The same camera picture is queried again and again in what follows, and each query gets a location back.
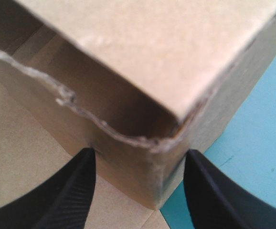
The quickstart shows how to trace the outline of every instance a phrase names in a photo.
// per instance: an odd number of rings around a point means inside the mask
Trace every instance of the black plastic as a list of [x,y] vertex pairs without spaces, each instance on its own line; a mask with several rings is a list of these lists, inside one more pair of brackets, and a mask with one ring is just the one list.
[[95,152],[85,148],[43,184],[1,207],[0,229],[83,229],[95,184]]
[[234,183],[197,150],[187,152],[184,187],[196,229],[276,229],[276,208]]

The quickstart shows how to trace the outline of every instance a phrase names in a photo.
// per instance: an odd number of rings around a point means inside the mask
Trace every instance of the blue surface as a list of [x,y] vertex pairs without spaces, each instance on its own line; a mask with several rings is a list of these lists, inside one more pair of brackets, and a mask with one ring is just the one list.
[[[205,155],[227,176],[276,207],[276,58]],[[162,207],[171,229],[193,229],[183,184]]]

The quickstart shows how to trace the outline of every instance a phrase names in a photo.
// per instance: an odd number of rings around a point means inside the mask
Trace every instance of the cardboard sheet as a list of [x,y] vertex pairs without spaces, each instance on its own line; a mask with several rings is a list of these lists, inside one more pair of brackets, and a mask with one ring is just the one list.
[[276,0],[17,2],[179,122],[276,16]]
[[[71,156],[0,84],[0,207],[38,186]],[[159,211],[125,196],[101,177],[86,229],[168,229]]]

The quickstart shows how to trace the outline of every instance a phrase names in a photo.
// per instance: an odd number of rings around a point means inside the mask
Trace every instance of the cardboard surface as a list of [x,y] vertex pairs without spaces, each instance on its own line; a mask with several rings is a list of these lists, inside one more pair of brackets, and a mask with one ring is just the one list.
[[183,122],[276,15],[276,0],[17,0]]
[[[236,183],[276,207],[276,57],[205,155]],[[194,229],[183,183],[161,212],[171,229]]]
[[[49,36],[47,40],[47,35],[38,36],[40,30],[35,30],[27,40],[22,41],[15,53],[4,53],[0,43],[0,82],[69,154],[74,155],[82,147],[94,147],[98,152],[98,173],[126,195],[152,209],[160,208],[182,180],[181,161],[186,150],[191,147],[204,152],[214,142],[276,53],[276,0],[261,0],[258,4],[251,1],[241,3],[235,0],[220,1],[220,3],[213,1],[211,5],[203,1],[202,3],[190,1],[186,2],[187,7],[180,7],[175,3],[160,4],[161,7],[156,7],[156,2],[146,1],[140,7],[133,7],[135,5],[132,4],[135,3],[120,2],[118,5],[117,1],[112,1],[109,3],[111,8],[103,7],[106,1],[72,1],[71,3],[59,1],[57,3],[51,0],[34,5],[37,2],[32,0],[23,3],[35,14],[42,15],[40,17],[45,22],[50,19],[49,25],[54,25],[53,27],[59,31],[58,37],[56,38],[55,34],[49,30],[46,33]],[[84,8],[75,3],[93,5],[91,8]],[[119,15],[123,7],[126,9],[124,15],[132,18],[132,23],[125,23],[131,20],[121,23],[120,17],[112,17],[116,13]],[[107,14],[99,14],[103,10],[107,10]],[[71,17],[70,15],[66,17],[65,12],[71,13]],[[95,23],[80,21],[80,17],[86,20],[92,19]],[[168,23],[166,18],[170,18],[171,23]],[[10,20],[13,20],[20,28],[27,26],[26,23],[17,23],[17,18],[11,17]],[[190,21],[188,27],[183,20]],[[29,23],[39,24],[37,20],[29,21]],[[137,30],[135,25],[138,24],[144,27]],[[131,57],[128,56],[132,54],[131,48],[136,49],[140,47],[139,45],[123,49],[127,47],[126,44],[111,43],[109,48],[101,50],[116,51],[114,54],[118,55],[118,58],[114,60],[118,60],[119,66],[124,66],[129,61],[136,61],[135,66],[130,64],[126,65],[126,68],[132,68],[131,71],[135,74],[140,73],[141,79],[146,80],[147,85],[152,85],[154,93],[157,90],[165,91],[165,94],[172,100],[180,102],[176,102],[175,106],[170,109],[168,105],[174,103],[167,100],[167,104],[164,105],[166,109],[163,109],[163,106],[160,106],[162,103],[152,96],[151,92],[147,92],[148,87],[141,88],[138,83],[133,82],[132,79],[135,77],[128,79],[124,75],[119,76],[117,73],[121,71],[114,73],[113,67],[108,69],[95,62],[93,58],[98,57],[91,55],[92,52],[87,50],[84,52],[89,56],[83,55],[83,57],[92,66],[90,69],[97,69],[94,74],[99,74],[101,77],[84,75],[85,70],[83,68],[84,71],[80,71],[81,67],[88,64],[82,64],[80,62],[82,58],[75,59],[77,55],[74,53],[80,53],[80,55],[82,53],[73,45],[78,45],[81,41],[75,40],[75,38],[80,38],[77,37],[78,31],[82,31],[85,35],[92,34],[84,30],[85,26],[93,30],[99,26],[105,31],[108,30],[105,38],[109,38],[110,29],[114,29],[114,32],[120,31],[120,36],[118,36],[120,38],[128,35],[127,41],[130,41],[131,36],[137,34],[138,31],[143,34],[147,39],[141,40],[145,46],[139,48]],[[120,30],[120,26],[126,26],[126,28]],[[170,36],[162,28],[168,29]],[[70,34],[75,35],[75,38],[70,39]],[[160,37],[164,43],[151,43],[154,49],[149,48],[147,44],[152,42],[150,34],[154,34],[157,38]],[[63,36],[72,43],[64,41]],[[173,41],[179,43],[167,42],[169,38],[174,38]],[[88,44],[93,44],[91,47],[94,47],[97,43],[89,42]],[[157,50],[157,44],[163,46],[163,49],[160,49],[164,50],[163,56],[157,55],[161,52],[153,52]],[[176,44],[178,48],[181,47],[181,50],[176,50],[177,52],[174,50]],[[115,56],[107,52],[105,57]],[[156,67],[158,58],[163,61],[163,66],[160,68]],[[109,61],[104,64],[111,67]],[[104,76],[101,74],[103,71],[105,74],[108,71],[109,74]],[[166,78],[166,73],[169,73],[169,80]],[[75,82],[77,76],[80,76],[82,83]],[[91,85],[95,83],[95,87],[99,90],[88,94],[89,91],[85,88],[88,79],[84,77],[93,78],[90,83]],[[109,89],[120,93],[105,93],[100,90],[109,87],[110,82],[105,79],[114,79],[113,82],[116,80],[118,83],[114,82],[115,85],[119,85],[121,79],[126,79],[134,85],[123,81],[126,86],[121,90],[116,87]],[[150,82],[150,79],[156,79],[157,83]],[[171,85],[176,94],[171,93],[170,86],[166,87],[165,84]],[[116,96],[113,102],[122,101],[125,106],[122,103],[119,104],[120,106],[112,105],[110,102],[112,95]],[[178,109],[173,111],[174,108],[179,107],[179,104],[182,104],[182,109],[189,109],[186,115],[179,115],[181,112]],[[155,116],[149,115],[153,111],[155,111]],[[180,121],[184,117],[186,118],[183,125],[180,125],[181,122],[176,124],[175,121]],[[162,127],[156,132],[163,134],[162,137],[149,132],[149,130],[156,129],[149,124]]]
[[[38,186],[71,156],[0,84],[0,207]],[[147,209],[97,177],[86,229],[168,229]]]

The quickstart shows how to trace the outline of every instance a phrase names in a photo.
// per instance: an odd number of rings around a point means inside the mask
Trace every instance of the box flap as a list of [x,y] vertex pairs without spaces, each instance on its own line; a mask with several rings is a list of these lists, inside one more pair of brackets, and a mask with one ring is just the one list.
[[16,0],[182,122],[276,0]]

